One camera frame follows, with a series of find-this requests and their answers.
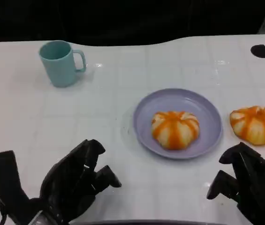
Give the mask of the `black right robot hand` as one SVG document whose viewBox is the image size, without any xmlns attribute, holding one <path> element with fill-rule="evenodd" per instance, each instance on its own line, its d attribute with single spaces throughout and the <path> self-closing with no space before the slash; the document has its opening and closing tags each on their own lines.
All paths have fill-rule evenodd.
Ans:
<svg viewBox="0 0 265 225">
<path fill-rule="evenodd" d="M 235 176 L 220 170 L 207 199 L 219 194 L 234 200 L 240 212 L 254 225 L 265 225 L 265 159 L 243 142 L 227 149 L 219 159 L 231 164 Z"/>
</svg>

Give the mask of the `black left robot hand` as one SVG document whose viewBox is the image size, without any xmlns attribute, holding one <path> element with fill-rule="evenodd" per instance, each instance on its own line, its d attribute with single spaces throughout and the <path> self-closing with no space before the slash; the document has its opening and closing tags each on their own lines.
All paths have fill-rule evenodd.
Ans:
<svg viewBox="0 0 265 225">
<path fill-rule="evenodd" d="M 122 186 L 108 165 L 95 171 L 98 157 L 104 152 L 105 148 L 97 140 L 84 140 L 54 164 L 45 176 L 39 196 L 64 224 L 81 216 L 98 193 L 109 186 Z"/>
</svg>

